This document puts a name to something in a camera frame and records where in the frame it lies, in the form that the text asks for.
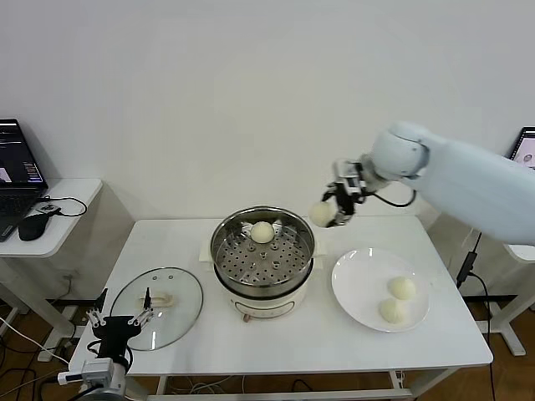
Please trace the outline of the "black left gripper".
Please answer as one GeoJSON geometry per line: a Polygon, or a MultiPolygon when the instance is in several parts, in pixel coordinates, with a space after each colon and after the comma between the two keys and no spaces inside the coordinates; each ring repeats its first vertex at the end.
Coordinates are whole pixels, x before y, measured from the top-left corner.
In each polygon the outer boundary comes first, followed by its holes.
{"type": "Polygon", "coordinates": [[[154,316],[150,289],[145,290],[142,310],[136,316],[105,317],[102,314],[108,289],[105,288],[95,299],[94,305],[86,314],[94,336],[99,339],[97,358],[110,358],[113,361],[125,361],[126,349],[131,338],[141,333],[154,316]]]}

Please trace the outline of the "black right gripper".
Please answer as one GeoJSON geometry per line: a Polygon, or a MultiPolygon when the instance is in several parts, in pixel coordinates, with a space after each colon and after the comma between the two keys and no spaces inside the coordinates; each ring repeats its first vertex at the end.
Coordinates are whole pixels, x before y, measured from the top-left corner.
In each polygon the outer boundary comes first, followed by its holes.
{"type": "Polygon", "coordinates": [[[333,198],[334,202],[337,203],[329,203],[331,217],[327,227],[347,225],[355,214],[354,205],[362,205],[368,196],[369,192],[366,189],[358,188],[356,192],[349,193],[342,183],[331,182],[327,184],[321,201],[327,202],[333,198]]]}

